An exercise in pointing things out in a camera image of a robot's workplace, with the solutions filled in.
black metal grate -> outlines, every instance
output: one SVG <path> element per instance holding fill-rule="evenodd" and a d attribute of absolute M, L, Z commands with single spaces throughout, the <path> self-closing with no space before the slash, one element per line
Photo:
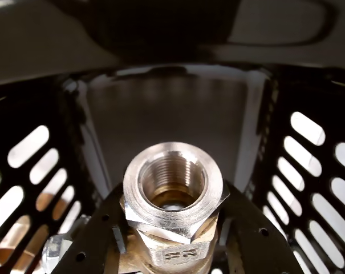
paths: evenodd
<path fill-rule="evenodd" d="M 333 178 L 345 180 L 345 167 L 339 163 L 335 156 L 335 149 L 339 143 L 345 143 L 345 87 L 330 81 L 328 78 L 317 80 L 315 75 L 312 80 L 279 80 L 274 82 L 272 94 L 267 104 L 265 122 L 262 126 L 262 140 L 257 162 L 251 182 L 246 189 L 246 195 L 260 209 L 267 206 L 273 213 L 277 222 L 285 232 L 292 249 L 303 258 L 312 274 L 345 273 L 345 241 L 333 229 L 333 222 L 327 222 L 313 205 L 314 194 L 322 195 L 345 220 L 345 205 L 338 199 L 332 189 Z M 310 118 L 323 128 L 325 140 L 322 145 L 315 145 L 303 135 L 295 131 L 291 125 L 291 116 L 295 112 Z M 285 137 L 291 136 L 313 157 L 317 158 L 321 165 L 321 172 L 312 175 L 300 165 L 284 148 Z M 285 158 L 303 178 L 305 187 L 302 191 L 293 186 L 287 177 L 278 168 L 278 159 Z M 273 187 L 273 176 L 277 175 L 286 187 L 299 201 L 302 213 L 295 214 L 285 199 Z M 268 192 L 272 192 L 280 204 L 284 207 L 289 217 L 286 225 L 267 201 Z M 325 248 L 319 244 L 310 230 L 310 221 L 316 221 L 329 236 L 344 259 L 344 267 L 336 265 L 326 253 Z M 308 249 L 301 248 L 295 239 L 295 231 L 303 232 L 309 243 L 314 248 L 314 254 L 318 254 L 320 260 L 308 256 Z"/>
<path fill-rule="evenodd" d="M 13 186 L 20 186 L 24 194 L 21 204 L 1 225 L 0 242 L 21 216 L 28 215 L 30 218 L 29 230 L 8 261 L 0 267 L 0 273 L 10 273 L 32 236 L 42 225 L 48 226 L 48 234 L 53 235 L 58 232 L 76 201 L 81 203 L 79 216 L 92 215 L 100 202 L 80 151 L 82 137 L 75 123 L 77 115 L 72 112 L 72 97 L 54 87 L 53 82 L 53 78 L 46 78 L 0 86 L 0 198 Z M 11 148 L 40 125 L 49 130 L 47 143 L 19 168 L 10 167 L 7 156 Z M 30 171 L 51 148 L 58 150 L 59 159 L 45 178 L 34 185 L 30 182 Z M 60 168 L 67 171 L 67 180 L 48 207 L 39 212 L 35 207 L 36 199 Z M 61 218 L 54 220 L 52 211 L 68 186 L 74 187 L 74 196 Z M 41 251 L 38 251 L 25 273 L 33 272 Z"/>

silver metal part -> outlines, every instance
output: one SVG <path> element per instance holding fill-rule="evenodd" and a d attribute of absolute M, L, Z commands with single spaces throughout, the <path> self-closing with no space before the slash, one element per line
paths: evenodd
<path fill-rule="evenodd" d="M 50 237 L 42 251 L 42 267 L 50 274 L 71 246 L 72 240 L 66 234 Z"/>
<path fill-rule="evenodd" d="M 139 153 L 123 181 L 125 217 L 139 231 L 190 244 L 229 196 L 218 165 L 185 143 L 160 143 Z"/>
<path fill-rule="evenodd" d="M 47 274 L 50 274 L 57 266 L 63 255 L 71 246 L 73 240 L 83 230 L 90 220 L 90 216 L 82 215 L 75 220 L 74 224 L 66 234 L 51 236 L 45 243 L 42 251 L 42 267 Z"/>

perforated metal panel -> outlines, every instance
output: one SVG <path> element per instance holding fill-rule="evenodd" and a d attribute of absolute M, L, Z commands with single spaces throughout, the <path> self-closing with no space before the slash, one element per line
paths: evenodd
<path fill-rule="evenodd" d="M 345 143 L 345 86 L 315 73 L 304 75 L 307 79 L 293 74 L 273 82 L 246 195 L 260 209 L 265 207 L 266 216 L 273 214 L 271 220 L 276 219 L 312 274 L 345 273 L 345 184 L 332 188 L 335 178 L 345 181 L 345 166 L 338 159 L 345 157 L 345 148 L 342 155 L 336 150 Z M 305 125 L 295 123 L 293 114 L 298 112 L 323 129 L 317 142 L 307 134 L 319 129 L 315 124 L 309 123 L 302 134 L 293 128 Z"/>
<path fill-rule="evenodd" d="M 27 215 L 30 220 L 27 233 L 7 262 L 0 267 L 0 273 L 10 273 L 40 227 L 45 228 L 45 234 L 58 233 L 76 201 L 81 205 L 81 210 L 77 214 L 80 216 L 83 213 L 92 215 L 100 199 L 88 177 L 79 150 L 82 137 L 77 128 L 78 116 L 77 112 L 73 111 L 75 107 L 72 104 L 72 96 L 59 91 L 54 87 L 53 82 L 53 78 L 46 78 L 0 86 L 0 199 L 14 186 L 17 186 L 16 190 L 23 191 L 20 205 L 0 226 L 0 243 L 20 217 Z M 48 141 L 19 167 L 18 164 L 16 167 L 12 167 L 13 164 L 10 166 L 9 151 L 39 126 L 48 129 Z M 38 184 L 32 183 L 31 170 L 50 150 L 58 152 L 58 160 L 43 179 L 35 176 L 38 181 L 40 180 Z M 65 183 L 54 193 L 48 206 L 42 208 L 43 211 L 38 211 L 36 203 L 39 194 L 60 169 L 67 173 Z M 63 205 L 63 213 L 55 217 L 54 208 L 59 206 L 63 193 L 69 190 L 70 186 L 74 189 L 74 195 L 70 196 L 67 206 Z M 5 214 L 10 204 L 11 202 L 7 202 L 0 209 L 1 213 Z M 35 251 L 36 256 L 25 273 L 32 273 L 37 267 L 44 241 L 45 239 L 42 238 L 41 246 Z"/>

hexagonal nut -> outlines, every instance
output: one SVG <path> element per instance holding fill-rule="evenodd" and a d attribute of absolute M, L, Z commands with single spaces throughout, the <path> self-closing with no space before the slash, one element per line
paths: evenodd
<path fill-rule="evenodd" d="M 65 234 L 50 237 L 42 251 L 42 267 L 50 274 L 71 246 L 72 240 Z"/>
<path fill-rule="evenodd" d="M 136 230 L 141 256 L 152 265 L 175 265 L 204 259 L 217 241 L 218 214 L 211 218 L 202 233 L 190 244 L 181 244 Z"/>
<path fill-rule="evenodd" d="M 125 212 L 125 218 L 131 227 L 167 240 L 190 244 L 195 239 L 197 239 L 201 235 L 202 231 L 207 228 L 210 222 L 214 220 L 214 217 L 219 213 L 221 204 L 229 197 L 229 195 L 229 190 L 224 184 L 220 201 L 217 204 L 217 208 L 210 213 L 211 215 L 194 223 L 193 225 L 182 228 L 166 228 L 163 226 L 157 227 L 148 223 L 146 220 L 142 219 L 138 214 L 134 212 L 134 210 L 125 201 L 124 196 L 121 197 L 120 204 L 123 205 L 122 209 Z"/>

grey metal surface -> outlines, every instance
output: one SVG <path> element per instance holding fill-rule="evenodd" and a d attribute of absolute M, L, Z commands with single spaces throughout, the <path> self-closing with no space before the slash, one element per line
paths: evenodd
<path fill-rule="evenodd" d="M 247 84 L 245 72 L 229 75 L 226 80 L 104 78 L 92 82 L 88 106 L 113 184 L 122 181 L 127 165 L 140 151 L 167 141 L 203 149 L 215 159 L 223 177 L 233 181 Z"/>

